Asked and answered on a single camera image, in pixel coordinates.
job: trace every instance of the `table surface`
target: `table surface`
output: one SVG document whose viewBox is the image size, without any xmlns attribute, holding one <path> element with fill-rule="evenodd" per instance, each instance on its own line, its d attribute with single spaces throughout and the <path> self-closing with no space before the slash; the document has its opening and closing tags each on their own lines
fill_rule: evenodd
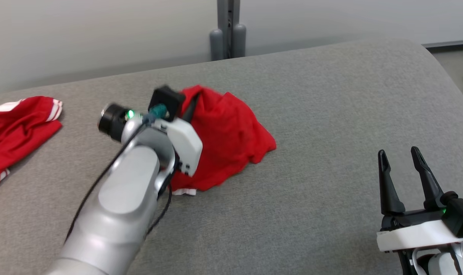
<svg viewBox="0 0 463 275">
<path fill-rule="evenodd" d="M 387 152 L 406 209 L 424 200 L 411 146 L 444 191 L 463 194 L 463 96 L 429 52 L 407 40 L 8 92 L 0 104 L 46 95 L 64 110 L 63 128 L 0 184 L 0 274 L 46 270 L 83 195 L 120 148 L 98 132 L 100 110 L 114 101 L 143 111 L 163 84 L 233 93 L 277 150 L 221 186 L 174 198 L 129 274 L 401 274 L 397 254 L 376 245 L 378 150 Z"/>
</svg>

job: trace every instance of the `red garment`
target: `red garment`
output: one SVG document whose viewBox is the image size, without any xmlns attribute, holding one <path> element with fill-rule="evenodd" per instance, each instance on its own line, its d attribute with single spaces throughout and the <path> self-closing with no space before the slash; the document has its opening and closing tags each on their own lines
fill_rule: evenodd
<svg viewBox="0 0 463 275">
<path fill-rule="evenodd" d="M 61 111 L 62 102 L 44 96 L 0 106 L 0 178 L 62 127 Z"/>
<path fill-rule="evenodd" d="M 172 191 L 208 190 L 242 171 L 249 162 L 261 162 L 268 151 L 277 148 L 274 138 L 252 110 L 233 94 L 221 95 L 199 85 L 182 93 L 186 95 L 183 110 L 200 93 L 191 124 L 202 141 L 202 153 L 193 177 L 175 174 Z"/>
</svg>

